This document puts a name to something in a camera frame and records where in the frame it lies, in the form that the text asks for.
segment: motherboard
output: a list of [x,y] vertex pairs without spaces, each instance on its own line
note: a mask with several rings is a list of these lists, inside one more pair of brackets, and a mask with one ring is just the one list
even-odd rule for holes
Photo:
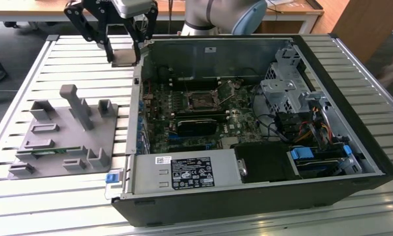
[[239,78],[144,83],[151,153],[230,149],[260,141],[254,88]]

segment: power supply label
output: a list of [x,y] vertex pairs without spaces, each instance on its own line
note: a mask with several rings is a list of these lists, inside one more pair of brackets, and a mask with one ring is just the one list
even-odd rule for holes
[[171,160],[171,167],[175,190],[215,186],[210,157]]

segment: floor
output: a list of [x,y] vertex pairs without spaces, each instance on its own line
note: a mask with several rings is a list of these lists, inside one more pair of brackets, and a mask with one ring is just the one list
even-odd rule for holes
[[[19,23],[19,29],[6,28],[0,22],[0,61],[8,72],[8,77],[0,81],[0,90],[19,90],[30,72],[36,56],[50,34],[74,35],[78,30],[70,23],[60,23],[52,27],[40,24],[39,30],[32,30],[28,23]],[[172,32],[182,28],[180,22],[172,23]],[[126,34],[123,28],[111,30],[112,34]],[[160,24],[156,33],[167,33],[167,24]],[[392,61],[393,35],[390,37],[374,58],[367,63],[371,72],[379,74],[382,68]],[[393,84],[390,87],[393,95]],[[0,92],[0,121],[16,92]]]

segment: desk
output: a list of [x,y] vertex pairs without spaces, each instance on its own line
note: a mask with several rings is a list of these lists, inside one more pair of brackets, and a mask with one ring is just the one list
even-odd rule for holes
[[[304,40],[393,162],[393,99],[339,39]],[[131,47],[128,36],[111,36],[114,49]],[[308,77],[316,89],[319,84]],[[35,99],[67,106],[59,88],[76,84],[90,105],[111,99],[120,105],[112,168],[126,165],[131,67],[112,68],[106,51],[82,36],[48,40],[0,123],[0,235],[390,235],[393,234],[393,181],[358,192],[332,206],[226,219],[135,228],[106,199],[106,174],[7,180]]]
[[[46,22],[68,21],[64,15],[64,6],[68,0],[0,0],[0,21],[16,22]],[[158,20],[167,21],[168,1],[159,0]],[[276,6],[279,13],[267,11],[264,21],[302,21],[300,33],[311,33],[318,17],[323,15],[323,10],[315,10],[306,0],[296,0],[296,4],[283,4]],[[90,21],[96,21],[91,13],[84,13]],[[174,4],[172,20],[183,21],[186,18],[186,3],[176,1]]]

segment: gray robot arm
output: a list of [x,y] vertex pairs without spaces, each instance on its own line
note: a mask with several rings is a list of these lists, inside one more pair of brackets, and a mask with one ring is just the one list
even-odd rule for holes
[[267,12],[266,0],[187,0],[183,36],[214,35],[218,28],[235,35],[252,34]]

